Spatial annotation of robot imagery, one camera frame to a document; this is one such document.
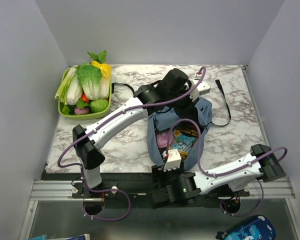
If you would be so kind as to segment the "blue student backpack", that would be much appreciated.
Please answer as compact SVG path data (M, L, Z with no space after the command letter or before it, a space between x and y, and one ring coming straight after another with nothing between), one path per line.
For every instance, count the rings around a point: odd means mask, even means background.
M144 98L144 92L146 90L152 91L154 94L156 94L156 97L158 96L158 101L155 101L153 103L158 103L160 100L160 96L156 93L156 86L158 85L159 81L154 82L152 84L143 85L139 87L139 89L135 92L134 89L126 83L119 83L121 85L127 86L130 88L130 90L134 93L134 97L141 97L141 101L145 100L144 103L150 104L152 103L150 96L148 93L145 93ZM164 108L165 112L156 110L156 107L149 107L148 110L148 119L147 119L147 149L148 154L151 159L151 161L157 165L162 166L164 163L166 163L166 159L162 157L163 152L167 148L167 144L170 144L170 140L172 140L173 130L177 126L184 126L185 124L190 125L191 127L198 126L200 129L200 136L198 134L198 139L195 142L192 150L189 153L189 156L186 157L184 161L184 168L186 170L190 170L192 167L194 167L198 162L198 152L199 157L202 156L203 150L204 150L204 137L209 131L209 127L211 125L215 125L217 127L225 127L230 123L231 120L231 112L229 109L229 106L225 99L225 94L223 87L220 83L220 80L216 80L215 83L217 84L219 90L221 91L221 94L224 97L225 105L228 111L229 120L224 125L217 125L213 123L212 120L212 103L208 101L207 99L199 96L198 102L194 106L194 114L188 117L179 117L174 110L168 109L167 107ZM192 122L183 121L177 123L175 126L173 126L177 121L181 119L189 119L195 122L196 125L194 125ZM169 140L169 143L167 141L166 146L164 148L158 148L157 141L156 141L156 132L164 132L167 131L167 140Z

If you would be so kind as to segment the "black cover story book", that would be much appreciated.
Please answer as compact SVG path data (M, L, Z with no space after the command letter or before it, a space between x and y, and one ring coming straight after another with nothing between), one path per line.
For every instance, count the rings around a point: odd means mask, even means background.
M198 140L198 131L194 126L188 124L178 125L173 129L172 140L169 150L177 149L181 159L184 161Z

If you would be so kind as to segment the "pink cartoon pencil case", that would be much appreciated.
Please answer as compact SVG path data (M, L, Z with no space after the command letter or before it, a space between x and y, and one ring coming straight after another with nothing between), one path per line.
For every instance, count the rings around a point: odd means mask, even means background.
M159 149L167 146L168 132L167 131L157 131L156 132L156 143Z

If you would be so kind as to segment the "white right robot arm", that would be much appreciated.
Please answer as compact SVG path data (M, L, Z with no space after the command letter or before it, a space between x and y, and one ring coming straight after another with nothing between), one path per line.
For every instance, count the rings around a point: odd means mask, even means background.
M254 180L271 182L286 176L275 156L277 149L255 144L250 152L225 165L195 172L186 171L177 149L164 151L165 165L152 166L153 208L186 206L206 197L233 196Z

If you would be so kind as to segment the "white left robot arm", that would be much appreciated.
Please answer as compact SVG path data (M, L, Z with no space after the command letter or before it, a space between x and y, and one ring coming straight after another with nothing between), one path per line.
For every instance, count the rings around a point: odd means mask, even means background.
M140 86L127 102L102 120L86 128L81 125L74 127L74 148L80 158L86 182L83 191L91 198L100 194L100 166L105 161L101 149L112 137L165 107L174 108L179 116L184 115L199 100L197 87L201 82L189 79L183 71L174 68L157 84Z

